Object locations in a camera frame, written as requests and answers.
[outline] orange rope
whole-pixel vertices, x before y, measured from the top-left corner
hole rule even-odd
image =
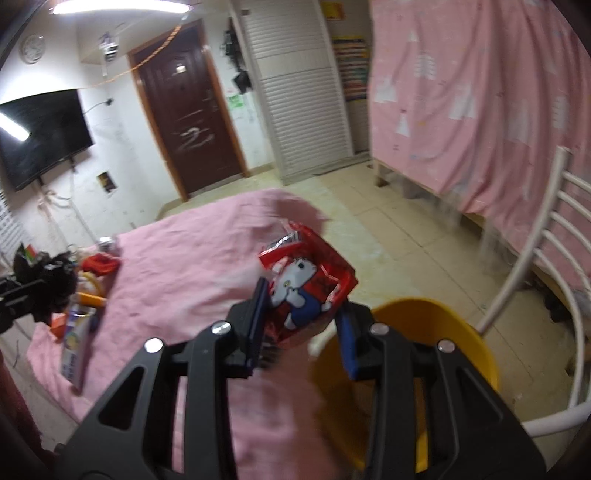
[[[166,47],[168,47],[168,44],[170,44],[170,42],[172,42],[173,38],[177,36],[177,33],[181,30],[181,28],[183,27],[182,24],[177,25],[176,27],[174,27],[174,30],[172,30],[172,32],[170,33],[170,35],[168,36],[168,38],[166,40],[164,40],[164,42],[162,43],[162,45],[160,45],[156,50],[154,50],[147,58],[143,59],[140,63],[138,63],[135,67],[125,71],[125,72],[121,72],[118,73],[117,75],[115,75],[113,78],[108,79],[108,80],[104,80],[102,82],[96,83],[95,85],[90,85],[88,87],[83,87],[83,89],[87,89],[87,88],[96,88],[96,87],[100,87],[101,85],[105,85],[107,83],[111,83],[114,82],[116,79],[118,79],[119,77],[122,77],[123,75],[127,75],[128,73],[131,73],[137,69],[139,69],[140,67],[146,65],[150,60],[152,60],[156,55],[158,55],[158,53],[160,53],[161,51],[163,51]]]

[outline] flat screen tv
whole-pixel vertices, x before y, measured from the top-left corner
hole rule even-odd
[[[92,145],[77,90],[0,105],[0,158],[15,190]]]

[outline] yellow bucket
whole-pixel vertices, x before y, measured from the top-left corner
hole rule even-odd
[[[478,333],[445,305],[429,299],[404,298],[373,311],[376,322],[385,323],[408,340],[435,345],[439,340],[452,340],[478,369],[490,385],[498,390],[498,370],[484,340]],[[319,418],[334,446],[351,465],[365,469],[369,437],[372,382],[352,382],[343,369],[339,341],[331,338],[311,366],[311,378],[324,399]],[[415,381],[415,392],[420,390]],[[427,434],[425,432],[422,395],[417,405],[417,472],[428,467]]]

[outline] wall clock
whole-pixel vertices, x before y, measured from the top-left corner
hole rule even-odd
[[[37,63],[45,53],[45,38],[42,35],[29,35],[21,43],[21,58],[26,63]]]

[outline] pink bedsheet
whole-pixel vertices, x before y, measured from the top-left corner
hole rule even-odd
[[[557,145],[591,180],[591,59],[550,0],[372,0],[372,155],[522,248]],[[589,196],[570,189],[591,206]],[[561,211],[587,236],[591,225]],[[588,273],[591,258],[557,236]],[[547,248],[571,284],[573,269]]]
[[[193,338],[247,299],[263,273],[257,253],[277,238],[281,218],[321,231],[314,207],[283,190],[244,193],[121,235],[122,267],[92,344],[82,394],[59,374],[61,347],[39,325],[27,352],[41,385],[81,421],[146,339]],[[240,479],[330,479],[336,468],[316,426],[319,398],[308,381],[306,346],[269,371],[229,382]],[[178,467],[181,434],[174,434]]]

